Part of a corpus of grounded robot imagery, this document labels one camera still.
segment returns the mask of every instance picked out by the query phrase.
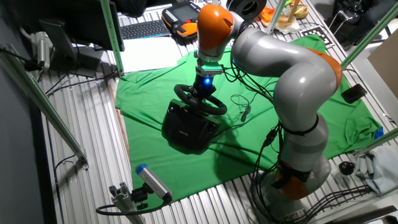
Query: monitor stand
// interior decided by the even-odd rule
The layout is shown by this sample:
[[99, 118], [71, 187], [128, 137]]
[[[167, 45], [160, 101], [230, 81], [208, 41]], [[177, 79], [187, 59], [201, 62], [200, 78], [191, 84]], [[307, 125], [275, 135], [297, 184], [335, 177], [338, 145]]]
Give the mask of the monitor stand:
[[49, 36], [55, 50], [50, 59], [50, 69], [62, 73], [72, 73], [94, 77], [101, 62], [103, 50], [72, 46], [63, 23], [56, 20], [41, 19], [40, 24]]

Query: green cloth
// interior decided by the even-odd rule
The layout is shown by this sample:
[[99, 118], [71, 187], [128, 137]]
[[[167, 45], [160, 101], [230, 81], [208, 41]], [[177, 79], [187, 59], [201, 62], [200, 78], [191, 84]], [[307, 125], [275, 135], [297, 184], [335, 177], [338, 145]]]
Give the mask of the green cloth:
[[[293, 41], [325, 52], [325, 44], [319, 37], [307, 36]], [[225, 53], [220, 64], [229, 67], [229, 55]], [[170, 100], [178, 99], [173, 91], [176, 84], [191, 85], [195, 79], [196, 59], [192, 53], [182, 57], [178, 66], [134, 72], [122, 77], [116, 95], [116, 107], [125, 118], [130, 147], [130, 161], [134, 187], [143, 184], [134, 172], [139, 164], [146, 163], [170, 188], [174, 200], [208, 189], [223, 182], [252, 172], [260, 147], [278, 118], [273, 106], [257, 95], [251, 104], [251, 112], [244, 126], [232, 128], [217, 136], [203, 154], [176, 150], [161, 135], [162, 122]], [[277, 78], [253, 77], [261, 85], [273, 90]], [[251, 100], [254, 93], [236, 81], [230, 83], [223, 75], [213, 80], [217, 91], [213, 94], [228, 108], [219, 131], [240, 124], [239, 106], [231, 101], [231, 95], [243, 95]], [[329, 142], [324, 155], [332, 158], [369, 144], [380, 125], [373, 119], [365, 104], [359, 100], [347, 104], [341, 93], [349, 88], [343, 80], [336, 94], [319, 110], [329, 128]], [[279, 148], [278, 140], [272, 143]], [[266, 148], [261, 167], [269, 168], [277, 159], [277, 153]], [[162, 202], [155, 195], [149, 196], [149, 208]]]

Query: keyboard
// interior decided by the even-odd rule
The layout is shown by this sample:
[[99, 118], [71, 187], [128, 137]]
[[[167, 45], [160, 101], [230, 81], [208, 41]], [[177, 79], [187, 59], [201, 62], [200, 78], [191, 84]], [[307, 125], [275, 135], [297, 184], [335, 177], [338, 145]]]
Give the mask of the keyboard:
[[157, 37], [170, 34], [169, 29], [162, 20], [140, 22], [138, 24], [122, 26], [121, 30], [123, 40]]

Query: desk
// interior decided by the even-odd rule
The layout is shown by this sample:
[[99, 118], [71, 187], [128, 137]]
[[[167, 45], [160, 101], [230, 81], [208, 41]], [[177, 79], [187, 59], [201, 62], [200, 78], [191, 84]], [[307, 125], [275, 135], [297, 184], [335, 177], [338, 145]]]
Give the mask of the desk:
[[[303, 0], [303, 3], [308, 6], [309, 15], [302, 22], [315, 22], [326, 27], [314, 6], [308, 0]], [[267, 7], [276, 7], [276, 1], [269, 0]], [[137, 22], [157, 20], [160, 19], [162, 9], [162, 7], [149, 9], [144, 16], [138, 19], [121, 16], [119, 21], [121, 26], [126, 26]], [[310, 26], [309, 24], [302, 25], [303, 28]], [[274, 37], [290, 41], [299, 38], [299, 35], [274, 34]], [[341, 62], [346, 57], [346, 54], [334, 37], [332, 39], [336, 42], [336, 45], [328, 49], [328, 54]], [[198, 46], [194, 42], [186, 46], [178, 46], [176, 44], [176, 47], [178, 47], [183, 56], [197, 49]], [[114, 63], [112, 52], [106, 52], [103, 61]], [[97, 76], [101, 77], [107, 73], [108, 71], [103, 67], [102, 71], [97, 73]], [[354, 72], [345, 71], [344, 75], [351, 86], [360, 83], [367, 88], [368, 94], [363, 98], [366, 106], [374, 118], [383, 126], [385, 132], [392, 130], [395, 126], [388, 123], [383, 117], [384, 108], [373, 95], [368, 84], [361, 79], [360, 75]], [[46, 77], [40, 85], [46, 91], [60, 77], [62, 77], [60, 74], [51, 78]], [[83, 80], [86, 80], [86, 78], [69, 75], [61, 85], [77, 83]], [[87, 171], [81, 170], [74, 166], [76, 164], [75, 159], [71, 159], [72, 163], [62, 164], [57, 170], [58, 179], [61, 180], [61, 201], [65, 223], [128, 223], [125, 217], [106, 217], [95, 213], [95, 207], [111, 204], [111, 195], [108, 192], [110, 185], [118, 185], [124, 181], [132, 189], [129, 154], [123, 139], [124, 122], [118, 121], [118, 111], [114, 109], [113, 94], [116, 93], [117, 82], [118, 79], [111, 79], [108, 80], [108, 83], [104, 81], [86, 83], [74, 86], [72, 90], [64, 89], [50, 97], [50, 101], [60, 113], [65, 124], [76, 136], [79, 143], [84, 146], [90, 165]], [[107, 84], [111, 86], [112, 91], [109, 90]], [[60, 136], [52, 128], [50, 128], [50, 134], [54, 147], [55, 162], [70, 156], [72, 154], [71, 150], [62, 142]], [[47, 133], [45, 137], [48, 149], [49, 136]], [[387, 144], [398, 145], [396, 141], [390, 141]], [[341, 155], [331, 159], [330, 163], [333, 167], [341, 161], [351, 160], [351, 156]], [[337, 185], [329, 177], [320, 189], [302, 201], [304, 204], [311, 206], [326, 194], [360, 185], [364, 185], [364, 182], [355, 176], [351, 176], [350, 182], [345, 186]], [[189, 198], [175, 202], [160, 211], [143, 215], [143, 217], [146, 223], [267, 223], [264, 217], [252, 206], [248, 194], [249, 186], [249, 177], [240, 177], [191, 195]], [[312, 222], [326, 223], [336, 217], [378, 201], [382, 197], [369, 194], [352, 202], [342, 204], [339, 207], [325, 209]], [[58, 220], [61, 223], [55, 190], [54, 199]]]

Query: gaming steering wheel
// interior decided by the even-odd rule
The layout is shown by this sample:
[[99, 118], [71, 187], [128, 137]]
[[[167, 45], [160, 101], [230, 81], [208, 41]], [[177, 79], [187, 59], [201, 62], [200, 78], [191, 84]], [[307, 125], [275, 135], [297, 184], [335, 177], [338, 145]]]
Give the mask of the gaming steering wheel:
[[226, 113], [226, 106], [219, 99], [214, 96], [206, 97], [205, 99], [209, 102], [213, 103], [217, 107], [203, 104], [201, 99], [195, 99], [192, 96], [189, 96], [185, 92], [192, 94], [193, 88], [188, 85], [176, 85], [174, 87], [174, 92], [177, 96], [186, 104], [190, 105], [193, 109], [206, 112], [208, 114], [213, 115], [224, 115]]

